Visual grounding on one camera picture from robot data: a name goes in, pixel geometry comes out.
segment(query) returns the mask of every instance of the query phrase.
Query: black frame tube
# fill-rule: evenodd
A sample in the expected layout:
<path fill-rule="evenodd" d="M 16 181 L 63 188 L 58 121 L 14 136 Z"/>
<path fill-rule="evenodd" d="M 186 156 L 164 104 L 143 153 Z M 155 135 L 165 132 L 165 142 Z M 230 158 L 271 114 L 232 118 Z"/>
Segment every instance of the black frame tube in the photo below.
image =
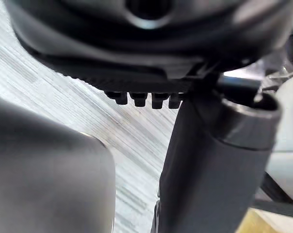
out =
<path fill-rule="evenodd" d="M 263 179 L 280 119 L 277 101 L 263 99 L 262 108 L 274 108 L 224 104 L 210 93 L 184 101 L 160 178 L 160 233 L 235 232 Z"/>

